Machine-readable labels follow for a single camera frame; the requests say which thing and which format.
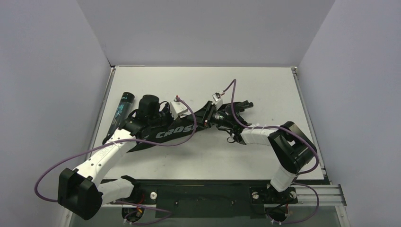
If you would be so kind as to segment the black Crossway racket bag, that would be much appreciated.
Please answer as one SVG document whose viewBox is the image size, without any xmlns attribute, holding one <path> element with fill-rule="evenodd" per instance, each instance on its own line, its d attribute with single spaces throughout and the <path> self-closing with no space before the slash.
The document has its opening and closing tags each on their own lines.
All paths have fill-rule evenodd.
<svg viewBox="0 0 401 227">
<path fill-rule="evenodd" d="M 157 127 L 158 112 L 164 108 L 169 108 L 169 104 L 165 104 L 163 108 L 160 105 L 161 102 L 157 96 L 144 95 L 139 101 L 138 108 L 132 111 L 129 117 L 120 124 L 119 129 L 127 130 L 131 136 L 151 142 L 150 144 L 137 142 L 136 146 L 131 149 L 132 152 L 148 149 L 153 147 L 155 143 L 165 143 L 191 135 L 193 131 L 208 129 L 201 124 L 200 109 L 194 115 L 184 114 L 170 126 Z M 221 126 L 213 126 L 216 126 L 219 131 L 233 135 L 235 142 L 242 143 L 240 133 L 244 128 L 240 126 L 240 123 L 244 125 L 248 125 L 248 123 L 240 116 L 240 113 L 252 107 L 253 103 L 247 100 L 223 104 L 218 111 L 223 113 L 225 120 Z"/>
</svg>

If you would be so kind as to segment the black shuttlecock tube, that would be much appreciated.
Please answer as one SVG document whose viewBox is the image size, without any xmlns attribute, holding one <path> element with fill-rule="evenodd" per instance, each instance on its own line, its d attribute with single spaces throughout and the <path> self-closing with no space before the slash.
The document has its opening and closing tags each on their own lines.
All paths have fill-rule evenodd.
<svg viewBox="0 0 401 227">
<path fill-rule="evenodd" d="M 128 117 L 134 98 L 135 95 L 130 92 L 124 92 L 122 94 L 104 141 L 110 139 L 122 121 Z"/>
</svg>

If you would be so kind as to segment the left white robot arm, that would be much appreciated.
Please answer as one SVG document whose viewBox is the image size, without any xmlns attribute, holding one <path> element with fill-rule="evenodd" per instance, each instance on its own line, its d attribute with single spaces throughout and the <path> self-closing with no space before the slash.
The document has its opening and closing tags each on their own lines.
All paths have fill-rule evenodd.
<svg viewBox="0 0 401 227">
<path fill-rule="evenodd" d="M 90 158 L 60 173 L 57 203 L 89 220 L 105 204 L 140 201 L 143 193 L 133 177 L 123 175 L 108 182 L 104 182 L 104 177 L 126 153 L 167 146 L 162 141 L 164 133 L 179 117 L 174 104 L 187 111 L 179 100 L 161 105 L 157 96 L 144 95 L 138 108 L 105 138 L 105 143 Z"/>
</svg>

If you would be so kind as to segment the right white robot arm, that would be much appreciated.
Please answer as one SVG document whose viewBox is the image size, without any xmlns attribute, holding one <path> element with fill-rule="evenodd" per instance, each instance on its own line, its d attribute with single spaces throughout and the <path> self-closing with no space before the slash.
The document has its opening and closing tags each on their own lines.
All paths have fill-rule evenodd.
<svg viewBox="0 0 401 227">
<path fill-rule="evenodd" d="M 305 171 L 302 170 L 312 159 L 319 160 L 315 145 L 292 121 L 280 126 L 261 126 L 247 123 L 241 112 L 252 108 L 247 100 L 229 104 L 208 101 L 196 112 L 198 124 L 205 128 L 216 126 L 227 131 L 234 142 L 243 145 L 270 146 L 279 161 L 279 168 L 270 180 L 267 196 L 274 203 L 286 197 L 286 191 Z"/>
</svg>

